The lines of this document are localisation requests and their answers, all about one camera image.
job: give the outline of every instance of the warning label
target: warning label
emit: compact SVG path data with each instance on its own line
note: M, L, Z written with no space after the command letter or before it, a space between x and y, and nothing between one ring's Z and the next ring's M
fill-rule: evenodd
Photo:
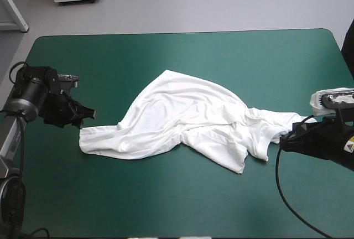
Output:
M354 137L351 137L344 146L344 150L353 153L354 151Z

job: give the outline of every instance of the white t-shirt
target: white t-shirt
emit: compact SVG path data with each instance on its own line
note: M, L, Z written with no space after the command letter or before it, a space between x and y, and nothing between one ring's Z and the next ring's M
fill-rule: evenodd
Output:
M83 128L79 145L88 154L141 159L184 143L241 174L247 151L267 161L269 143L279 143L280 135L304 118L248 108L218 84L165 70L118 125Z

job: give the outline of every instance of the crumpled fabric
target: crumpled fabric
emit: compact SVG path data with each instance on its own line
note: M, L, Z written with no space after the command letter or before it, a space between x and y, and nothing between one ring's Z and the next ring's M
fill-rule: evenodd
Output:
M304 118L248 108L218 84L165 70L138 95L118 125L83 128L79 145L87 154L142 159L184 143L241 174L248 152L267 161L270 142L279 143L280 135Z

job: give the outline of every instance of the green table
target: green table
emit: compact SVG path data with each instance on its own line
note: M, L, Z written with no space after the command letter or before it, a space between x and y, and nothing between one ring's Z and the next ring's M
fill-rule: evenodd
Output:
M116 124L165 69L216 82L248 107L310 115L310 96L352 86L325 29L41 37L27 58L79 75L75 99L97 110L86 126ZM184 145L142 160L83 154L79 132L26 129L23 230L53 236L318 237L281 201L269 162L250 155L243 175ZM335 163L283 153L280 177L290 203L333 236L354 235L354 174Z

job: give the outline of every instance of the gray floor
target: gray floor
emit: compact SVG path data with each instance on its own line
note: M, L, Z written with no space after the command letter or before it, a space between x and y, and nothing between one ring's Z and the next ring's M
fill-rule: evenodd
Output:
M99 0L58 6L14 0L29 32L0 32L0 108L11 89L8 67L27 57L43 35L212 32L326 28L339 46L354 17L354 0Z

